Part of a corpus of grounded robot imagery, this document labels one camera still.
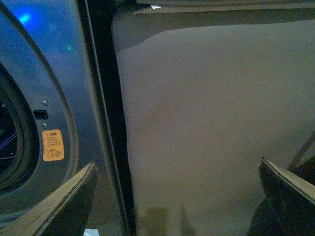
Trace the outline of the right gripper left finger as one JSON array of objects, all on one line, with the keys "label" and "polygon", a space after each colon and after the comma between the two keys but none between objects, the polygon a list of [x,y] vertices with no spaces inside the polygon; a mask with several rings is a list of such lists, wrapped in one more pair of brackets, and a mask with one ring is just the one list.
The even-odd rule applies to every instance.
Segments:
[{"label": "right gripper left finger", "polygon": [[97,184],[97,166],[90,162],[28,212],[1,229],[2,236],[82,236]]}]

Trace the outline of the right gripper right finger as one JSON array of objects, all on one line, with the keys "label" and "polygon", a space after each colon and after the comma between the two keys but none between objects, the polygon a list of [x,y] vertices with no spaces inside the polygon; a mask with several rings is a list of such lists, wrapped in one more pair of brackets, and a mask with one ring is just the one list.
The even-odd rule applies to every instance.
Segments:
[{"label": "right gripper right finger", "polygon": [[259,176],[264,194],[286,236],[315,234],[315,186],[266,158]]}]

